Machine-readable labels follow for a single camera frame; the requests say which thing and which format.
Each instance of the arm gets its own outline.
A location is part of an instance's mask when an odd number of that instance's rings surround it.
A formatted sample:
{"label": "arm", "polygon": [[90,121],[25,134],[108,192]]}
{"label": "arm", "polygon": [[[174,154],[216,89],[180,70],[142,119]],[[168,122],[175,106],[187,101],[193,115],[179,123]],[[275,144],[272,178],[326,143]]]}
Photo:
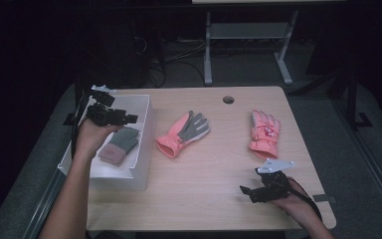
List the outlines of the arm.
{"label": "arm", "polygon": [[[289,183],[293,189],[305,194],[303,189],[295,181],[290,180]],[[299,197],[290,194],[287,198],[277,199],[272,201],[272,203],[286,211],[290,217],[307,231],[311,239],[333,238],[329,230],[315,214],[312,207]]]}
{"label": "arm", "polygon": [[83,122],[73,163],[40,238],[85,238],[92,159],[104,140],[118,129],[120,126],[97,126],[89,119]]}

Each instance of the gray carpet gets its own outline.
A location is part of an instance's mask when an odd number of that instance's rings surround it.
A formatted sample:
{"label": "gray carpet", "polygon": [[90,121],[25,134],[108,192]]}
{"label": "gray carpet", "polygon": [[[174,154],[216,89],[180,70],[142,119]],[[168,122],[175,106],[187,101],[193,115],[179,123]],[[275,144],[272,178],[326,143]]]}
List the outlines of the gray carpet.
{"label": "gray carpet", "polygon": [[[306,76],[312,45],[291,45],[286,63],[293,76],[292,86],[286,86],[271,52],[238,54],[213,59],[213,87],[280,86],[292,92],[309,84],[315,76]],[[201,56],[182,59],[200,70],[183,63],[167,65],[163,88],[204,87],[201,79]],[[161,81],[161,75],[153,71]],[[329,83],[301,97],[288,97],[308,151],[319,174],[325,192],[333,202],[331,207],[337,226],[332,229],[336,238],[382,238],[382,195],[371,171],[353,140],[351,130],[342,119],[339,109],[344,99],[333,102],[325,96]],[[365,140],[382,169],[382,113],[374,98],[359,88],[358,109],[367,113],[374,127],[361,128]],[[20,173],[0,210],[0,239],[23,238],[33,235],[30,220],[47,191],[49,181],[70,140],[70,128],[63,126],[68,113],[74,111],[73,87],[67,89]],[[286,238],[298,239],[303,231],[289,231]]]}

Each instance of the hole in table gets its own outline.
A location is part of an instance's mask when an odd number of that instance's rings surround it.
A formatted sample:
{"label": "hole in table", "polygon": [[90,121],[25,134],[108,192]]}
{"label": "hole in table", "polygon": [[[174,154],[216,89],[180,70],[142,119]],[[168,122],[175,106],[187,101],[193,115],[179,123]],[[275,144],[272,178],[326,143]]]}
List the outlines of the hole in table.
{"label": "hole in table", "polygon": [[234,101],[235,101],[235,99],[234,99],[233,97],[223,97],[223,102],[224,102],[225,104],[230,105],[230,104],[232,104]]}

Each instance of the wooden table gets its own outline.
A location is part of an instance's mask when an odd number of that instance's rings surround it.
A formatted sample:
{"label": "wooden table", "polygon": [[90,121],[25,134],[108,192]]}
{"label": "wooden table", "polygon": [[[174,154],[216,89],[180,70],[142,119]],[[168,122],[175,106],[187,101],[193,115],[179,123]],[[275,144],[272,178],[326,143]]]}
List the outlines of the wooden table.
{"label": "wooden table", "polygon": [[[88,230],[192,231],[287,230],[299,228],[270,203],[252,203],[240,190],[263,186],[254,168],[264,161],[249,150],[252,110],[282,122],[279,158],[295,167],[284,170],[312,196],[324,190],[293,117],[278,87],[122,90],[150,95],[156,136],[189,110],[202,113],[211,131],[170,159],[154,145],[145,191],[91,191]],[[224,97],[235,101],[228,105]],[[336,225],[328,202],[317,203],[325,225]]]}

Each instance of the pink glove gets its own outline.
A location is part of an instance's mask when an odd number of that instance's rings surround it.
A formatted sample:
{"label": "pink glove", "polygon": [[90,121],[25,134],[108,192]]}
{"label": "pink glove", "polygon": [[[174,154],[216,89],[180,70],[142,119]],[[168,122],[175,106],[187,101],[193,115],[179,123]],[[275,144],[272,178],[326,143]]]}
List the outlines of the pink glove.
{"label": "pink glove", "polygon": [[201,113],[193,117],[190,111],[169,129],[167,135],[158,137],[156,145],[166,156],[174,158],[186,145],[202,138],[209,130],[207,119]]}
{"label": "pink glove", "polygon": [[260,158],[278,158],[278,138],[281,122],[272,115],[253,110],[253,141],[250,149]]}

